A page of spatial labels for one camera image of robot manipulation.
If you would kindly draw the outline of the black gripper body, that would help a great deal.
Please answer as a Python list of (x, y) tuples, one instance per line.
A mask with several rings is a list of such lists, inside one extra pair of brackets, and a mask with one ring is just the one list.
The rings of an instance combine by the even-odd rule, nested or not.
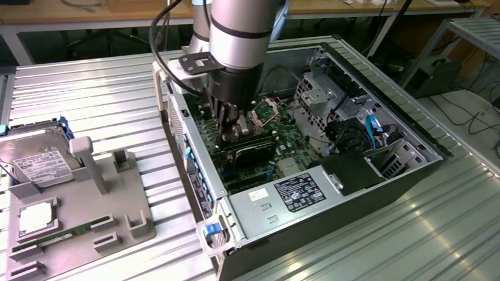
[(227, 67), (209, 73), (209, 94), (215, 112), (221, 112), (226, 104), (247, 111), (258, 94), (262, 72), (263, 64), (246, 70)]

